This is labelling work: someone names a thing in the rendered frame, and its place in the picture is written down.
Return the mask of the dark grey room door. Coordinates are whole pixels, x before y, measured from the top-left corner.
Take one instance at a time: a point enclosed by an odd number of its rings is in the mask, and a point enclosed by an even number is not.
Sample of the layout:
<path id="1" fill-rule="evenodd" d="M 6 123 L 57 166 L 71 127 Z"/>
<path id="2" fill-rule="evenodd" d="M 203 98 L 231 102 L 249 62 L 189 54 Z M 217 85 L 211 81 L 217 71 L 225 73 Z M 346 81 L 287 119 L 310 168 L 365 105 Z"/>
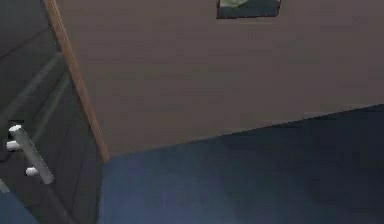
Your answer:
<path id="1" fill-rule="evenodd" d="M 44 184 L 8 130 L 20 124 Z M 0 0 L 0 224 L 98 224 L 104 155 L 58 0 Z"/>

